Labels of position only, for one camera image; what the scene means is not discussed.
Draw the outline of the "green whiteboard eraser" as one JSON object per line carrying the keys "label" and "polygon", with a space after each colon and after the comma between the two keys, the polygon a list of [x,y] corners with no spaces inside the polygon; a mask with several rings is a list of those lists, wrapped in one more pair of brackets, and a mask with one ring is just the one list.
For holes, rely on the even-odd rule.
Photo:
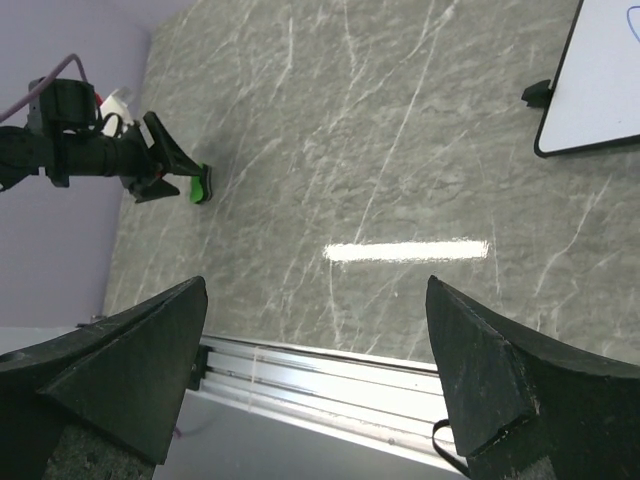
{"label": "green whiteboard eraser", "polygon": [[189,200],[195,205],[209,202],[213,197],[213,169],[207,164],[200,165],[198,176],[191,178]]}

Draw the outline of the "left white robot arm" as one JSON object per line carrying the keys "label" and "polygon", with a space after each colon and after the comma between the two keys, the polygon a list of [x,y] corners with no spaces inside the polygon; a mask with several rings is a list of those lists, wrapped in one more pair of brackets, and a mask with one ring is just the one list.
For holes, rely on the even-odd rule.
{"label": "left white robot arm", "polygon": [[211,198],[211,169],[178,146],[158,116],[138,122],[111,96],[101,103],[84,81],[34,80],[23,127],[1,128],[1,190],[44,173],[67,188],[72,177],[117,177],[138,203],[173,197],[167,175],[190,177],[191,201]]}

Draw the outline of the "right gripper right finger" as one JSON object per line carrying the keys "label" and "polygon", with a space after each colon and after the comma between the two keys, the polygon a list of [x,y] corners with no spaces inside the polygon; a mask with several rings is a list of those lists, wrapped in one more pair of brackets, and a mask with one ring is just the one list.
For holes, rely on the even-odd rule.
{"label": "right gripper right finger", "polygon": [[426,317],[466,475],[638,478],[638,366],[541,334],[435,276]]}

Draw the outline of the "small white whiteboard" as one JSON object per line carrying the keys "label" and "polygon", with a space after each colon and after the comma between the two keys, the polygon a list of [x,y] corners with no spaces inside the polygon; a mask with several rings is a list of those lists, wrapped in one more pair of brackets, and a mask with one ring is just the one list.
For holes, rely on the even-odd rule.
{"label": "small white whiteboard", "polygon": [[541,158],[639,143],[639,3],[581,1],[555,76],[521,100],[543,111]]}

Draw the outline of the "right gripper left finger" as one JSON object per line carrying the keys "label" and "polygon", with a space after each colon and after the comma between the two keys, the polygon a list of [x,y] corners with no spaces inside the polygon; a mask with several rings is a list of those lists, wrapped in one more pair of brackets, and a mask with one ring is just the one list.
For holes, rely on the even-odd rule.
{"label": "right gripper left finger", "polygon": [[167,458],[207,307],[195,276],[2,354],[2,478],[152,478]]}

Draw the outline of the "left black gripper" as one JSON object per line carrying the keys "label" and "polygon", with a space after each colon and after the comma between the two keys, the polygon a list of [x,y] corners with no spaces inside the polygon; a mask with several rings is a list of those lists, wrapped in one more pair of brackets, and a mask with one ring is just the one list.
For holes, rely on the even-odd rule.
{"label": "left black gripper", "polygon": [[137,203],[178,196],[179,189],[158,179],[158,172],[160,176],[197,177],[201,167],[181,149],[155,112],[146,112],[143,121],[153,140],[150,148],[138,122],[126,123],[123,117],[103,121],[103,127],[112,124],[115,130],[111,135],[101,131],[92,136],[92,174],[119,177]]}

